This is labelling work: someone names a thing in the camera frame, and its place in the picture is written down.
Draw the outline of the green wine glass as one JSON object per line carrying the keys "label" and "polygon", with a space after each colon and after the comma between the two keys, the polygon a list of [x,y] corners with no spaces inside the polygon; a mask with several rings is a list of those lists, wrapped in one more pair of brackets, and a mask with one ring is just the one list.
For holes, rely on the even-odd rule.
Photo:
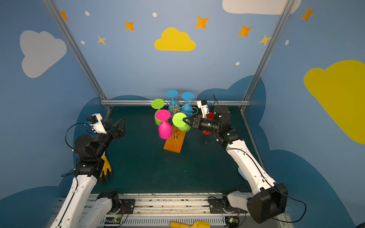
{"label": "green wine glass", "polygon": [[165,101],[164,100],[162,100],[162,99],[155,99],[155,100],[153,100],[152,101],[152,103],[151,103],[151,107],[153,108],[153,109],[155,109],[156,110],[156,112],[155,112],[155,114],[154,114],[154,119],[155,119],[155,123],[156,123],[156,125],[157,126],[159,126],[160,124],[161,124],[161,122],[162,121],[160,121],[158,118],[157,118],[157,113],[159,112],[159,111],[161,111],[161,109],[164,107],[164,105],[165,105]]}
{"label": "green wine glass", "polygon": [[172,118],[172,122],[173,122],[174,126],[177,127],[181,132],[186,133],[191,129],[191,127],[183,122],[183,119],[185,117],[187,117],[187,116],[184,113],[181,113],[181,112],[176,113]]}

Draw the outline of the aluminium corner post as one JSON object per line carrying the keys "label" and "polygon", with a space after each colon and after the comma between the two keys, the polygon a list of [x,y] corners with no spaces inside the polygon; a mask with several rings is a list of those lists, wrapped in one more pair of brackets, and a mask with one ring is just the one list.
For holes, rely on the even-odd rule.
{"label": "aluminium corner post", "polygon": [[43,0],[43,3],[45,4],[48,12],[52,16],[53,20],[55,21],[56,25],[58,26],[58,28],[61,31],[62,35],[64,36],[65,40],[67,41],[69,47],[71,48],[72,52],[74,53],[80,66],[84,70],[87,78],[89,79],[91,85],[93,86],[93,88],[96,91],[97,95],[99,96],[100,100],[107,100],[107,97],[106,97],[104,91],[102,90],[101,85],[99,84],[90,65],[88,64],[85,56],[83,55],[76,39],[74,38],[72,32],[69,29],[66,21],[63,19],[56,2],[51,1],[51,0]]}
{"label": "aluminium corner post", "polygon": [[250,101],[250,98],[265,70],[266,65],[269,62],[269,59],[275,49],[275,46],[291,16],[291,10],[294,8],[295,0],[289,0],[285,3],[282,13],[280,14],[280,17],[277,21],[277,24],[273,30],[273,33],[271,35],[271,39],[269,40],[269,43],[266,45],[265,51],[263,53],[263,56],[259,62],[259,65],[257,67],[257,70],[248,86],[248,89],[245,93],[245,96],[243,98],[243,101],[248,103]]}

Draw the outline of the red wine glass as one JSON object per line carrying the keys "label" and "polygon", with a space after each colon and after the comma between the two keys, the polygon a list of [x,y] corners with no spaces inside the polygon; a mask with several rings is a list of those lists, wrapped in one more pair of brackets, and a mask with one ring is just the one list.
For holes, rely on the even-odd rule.
{"label": "red wine glass", "polygon": [[214,131],[214,113],[209,113],[207,118],[203,119],[203,134],[210,135]]}

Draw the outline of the yellow black work glove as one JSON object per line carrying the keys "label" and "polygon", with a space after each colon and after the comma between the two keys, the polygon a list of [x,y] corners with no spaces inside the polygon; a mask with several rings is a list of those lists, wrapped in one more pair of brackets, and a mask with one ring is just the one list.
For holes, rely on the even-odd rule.
{"label": "yellow black work glove", "polygon": [[100,183],[108,182],[112,175],[110,162],[105,155],[101,156],[98,181]]}

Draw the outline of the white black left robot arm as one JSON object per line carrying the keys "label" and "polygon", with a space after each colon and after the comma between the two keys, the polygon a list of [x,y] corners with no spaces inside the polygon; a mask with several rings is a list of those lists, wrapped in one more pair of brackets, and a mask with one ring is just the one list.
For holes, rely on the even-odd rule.
{"label": "white black left robot arm", "polygon": [[106,150],[113,140],[125,135],[125,119],[116,123],[111,119],[103,122],[100,114],[94,114],[86,119],[86,125],[96,134],[81,135],[75,140],[73,152],[78,156],[78,163],[71,173],[73,181],[69,193],[51,224],[52,228],[96,228],[108,214],[123,212],[119,195],[116,191],[102,192],[91,211],[82,217],[87,200],[96,186],[109,180],[112,176],[110,162]]}

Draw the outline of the aluminium left corner post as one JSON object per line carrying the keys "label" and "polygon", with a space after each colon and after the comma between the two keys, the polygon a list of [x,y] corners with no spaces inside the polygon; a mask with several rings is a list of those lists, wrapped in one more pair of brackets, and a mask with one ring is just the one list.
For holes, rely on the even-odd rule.
{"label": "aluminium left corner post", "polygon": [[62,35],[64,36],[65,40],[67,41],[69,47],[71,48],[72,52],[74,53],[80,66],[84,70],[87,78],[89,79],[91,85],[93,86],[93,88],[96,91],[97,95],[99,96],[100,100],[107,100],[107,97],[106,97],[104,91],[102,90],[101,85],[99,84],[90,65],[88,64],[85,56],[83,55],[76,39],[74,38],[72,32],[69,29],[66,21],[63,19],[56,2],[51,1],[51,0],[43,0],[43,3],[45,4],[48,12],[52,16],[53,20],[55,21],[56,25],[58,26],[58,28],[61,31]]}

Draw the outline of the orange wooden rack base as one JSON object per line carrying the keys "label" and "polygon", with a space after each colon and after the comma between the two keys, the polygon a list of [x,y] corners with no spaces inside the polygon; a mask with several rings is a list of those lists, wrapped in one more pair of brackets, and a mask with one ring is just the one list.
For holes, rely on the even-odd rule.
{"label": "orange wooden rack base", "polygon": [[166,140],[163,149],[165,151],[180,154],[185,136],[185,132],[181,132],[179,129],[174,129],[172,137]]}

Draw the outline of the light blue scoop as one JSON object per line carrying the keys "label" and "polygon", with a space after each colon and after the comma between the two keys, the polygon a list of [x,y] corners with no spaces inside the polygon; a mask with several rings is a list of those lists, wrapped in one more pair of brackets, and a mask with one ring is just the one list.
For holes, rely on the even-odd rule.
{"label": "light blue scoop", "polygon": [[238,172],[243,177],[244,180],[246,180],[246,181],[248,180],[246,177],[246,172],[243,171],[240,167],[238,167]]}

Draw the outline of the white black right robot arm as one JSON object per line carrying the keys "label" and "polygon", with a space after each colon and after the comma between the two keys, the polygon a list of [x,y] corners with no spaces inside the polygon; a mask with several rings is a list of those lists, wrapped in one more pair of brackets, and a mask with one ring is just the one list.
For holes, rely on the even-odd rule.
{"label": "white black right robot arm", "polygon": [[289,193],[285,184],[278,184],[254,158],[239,132],[232,128],[228,107],[217,106],[213,114],[213,119],[194,115],[180,117],[178,120],[193,129],[213,133],[219,145],[234,159],[244,174],[251,192],[229,193],[227,195],[229,204],[233,208],[247,211],[258,224],[284,213]]}

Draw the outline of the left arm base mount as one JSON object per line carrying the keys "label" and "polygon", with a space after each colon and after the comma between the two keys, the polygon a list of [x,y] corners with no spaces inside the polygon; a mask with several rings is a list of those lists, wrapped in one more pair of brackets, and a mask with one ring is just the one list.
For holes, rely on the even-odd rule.
{"label": "left arm base mount", "polygon": [[101,198],[110,199],[112,206],[108,214],[133,214],[135,208],[135,199],[121,199],[117,191],[101,192],[97,200]]}

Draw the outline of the right blue wine glass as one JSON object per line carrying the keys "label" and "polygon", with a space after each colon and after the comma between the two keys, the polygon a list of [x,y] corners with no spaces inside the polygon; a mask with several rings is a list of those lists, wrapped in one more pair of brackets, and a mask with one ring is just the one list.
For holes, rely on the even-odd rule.
{"label": "right blue wine glass", "polygon": [[180,111],[184,114],[186,114],[186,116],[192,116],[193,115],[193,110],[192,110],[192,105],[191,105],[191,101],[194,100],[194,94],[191,92],[185,92],[182,94],[181,96],[182,100],[185,101],[185,103],[181,106]]}

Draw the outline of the left blue wine glass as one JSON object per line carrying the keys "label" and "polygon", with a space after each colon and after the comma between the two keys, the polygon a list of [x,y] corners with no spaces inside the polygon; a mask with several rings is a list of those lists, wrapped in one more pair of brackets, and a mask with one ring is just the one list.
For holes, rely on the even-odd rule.
{"label": "left blue wine glass", "polygon": [[171,102],[168,105],[168,110],[173,112],[177,106],[177,102],[174,100],[174,98],[178,96],[178,92],[176,90],[169,90],[166,92],[166,96],[171,99]]}

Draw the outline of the pink wine glass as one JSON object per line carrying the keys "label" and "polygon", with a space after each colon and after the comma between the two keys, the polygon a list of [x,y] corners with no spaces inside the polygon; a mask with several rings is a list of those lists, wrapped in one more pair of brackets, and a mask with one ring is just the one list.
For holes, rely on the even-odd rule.
{"label": "pink wine glass", "polygon": [[160,110],[156,114],[157,119],[161,122],[158,128],[159,137],[167,140],[172,137],[172,126],[168,123],[171,113],[168,110]]}

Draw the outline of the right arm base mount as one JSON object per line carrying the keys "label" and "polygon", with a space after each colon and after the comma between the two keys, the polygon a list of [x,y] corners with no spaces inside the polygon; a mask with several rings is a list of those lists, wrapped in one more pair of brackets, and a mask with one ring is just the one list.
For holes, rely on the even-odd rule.
{"label": "right arm base mount", "polygon": [[211,214],[238,214],[247,213],[246,193],[239,191],[225,192],[221,196],[207,198]]}

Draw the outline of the blue wine glass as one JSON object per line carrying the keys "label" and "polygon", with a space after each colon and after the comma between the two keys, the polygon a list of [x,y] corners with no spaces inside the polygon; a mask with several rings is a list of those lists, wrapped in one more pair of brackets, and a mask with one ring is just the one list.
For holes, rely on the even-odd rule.
{"label": "blue wine glass", "polygon": [[185,101],[185,103],[181,106],[180,111],[184,114],[186,114],[186,116],[192,116],[193,115],[193,110],[192,110],[192,105],[191,105],[191,101],[194,100],[194,94],[191,92],[185,92],[182,94],[181,96],[182,100]]}
{"label": "blue wine glass", "polygon": [[171,102],[168,105],[168,110],[173,112],[177,106],[177,102],[174,100],[174,98],[178,96],[178,92],[176,90],[169,90],[166,92],[166,96],[171,99]]}

